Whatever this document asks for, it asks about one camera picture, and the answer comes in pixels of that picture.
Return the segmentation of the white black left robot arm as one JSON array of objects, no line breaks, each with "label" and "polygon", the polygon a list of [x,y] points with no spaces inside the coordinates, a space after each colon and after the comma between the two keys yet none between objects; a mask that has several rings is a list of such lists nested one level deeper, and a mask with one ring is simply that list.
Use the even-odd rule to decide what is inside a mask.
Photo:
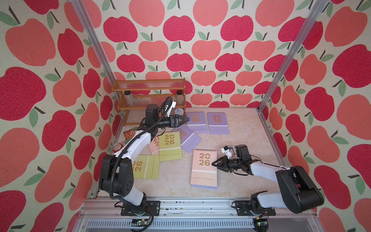
[{"label": "white black left robot arm", "polygon": [[109,193],[112,200],[119,200],[137,210],[146,210],[146,194],[134,186],[132,165],[155,138],[159,128],[177,128],[189,121],[187,117],[171,115],[175,107],[176,102],[171,97],[161,106],[149,104],[134,137],[118,152],[102,159],[99,189]]}]

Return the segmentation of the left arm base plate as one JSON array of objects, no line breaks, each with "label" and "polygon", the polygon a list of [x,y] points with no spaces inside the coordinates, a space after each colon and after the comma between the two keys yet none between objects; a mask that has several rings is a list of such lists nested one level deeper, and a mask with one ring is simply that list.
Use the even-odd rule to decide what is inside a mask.
[{"label": "left arm base plate", "polygon": [[135,206],[125,202],[121,209],[121,216],[147,217],[150,215],[159,216],[160,201],[146,201],[144,204]]}]

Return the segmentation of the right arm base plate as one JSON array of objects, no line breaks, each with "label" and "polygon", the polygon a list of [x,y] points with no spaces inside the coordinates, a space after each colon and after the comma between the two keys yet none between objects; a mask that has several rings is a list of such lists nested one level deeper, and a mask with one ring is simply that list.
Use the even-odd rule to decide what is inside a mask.
[{"label": "right arm base plate", "polygon": [[237,211],[238,216],[276,216],[274,208],[263,208],[256,200],[234,201],[231,207]]}]

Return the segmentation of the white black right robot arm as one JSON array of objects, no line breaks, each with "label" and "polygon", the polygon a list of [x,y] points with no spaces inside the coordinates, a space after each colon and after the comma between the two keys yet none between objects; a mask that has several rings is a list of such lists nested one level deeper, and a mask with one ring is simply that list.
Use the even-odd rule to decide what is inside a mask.
[{"label": "white black right robot arm", "polygon": [[302,166],[268,164],[251,155],[246,145],[235,147],[234,158],[230,153],[232,148],[225,146],[221,150],[225,155],[212,163],[218,170],[226,173],[241,170],[242,176],[263,177],[279,186],[278,192],[257,192],[248,203],[240,202],[241,208],[252,215],[263,215],[269,208],[285,208],[299,214],[324,204],[323,195]]}]

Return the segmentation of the pink calendar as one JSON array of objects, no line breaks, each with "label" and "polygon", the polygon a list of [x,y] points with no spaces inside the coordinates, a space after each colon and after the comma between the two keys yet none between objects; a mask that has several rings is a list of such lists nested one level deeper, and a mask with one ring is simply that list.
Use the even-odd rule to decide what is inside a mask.
[{"label": "pink calendar", "polygon": [[217,168],[212,166],[216,160],[216,150],[193,150],[190,184],[217,187]]},{"label": "pink calendar", "polygon": [[149,144],[149,149],[152,155],[159,155],[159,137],[156,136]]}]

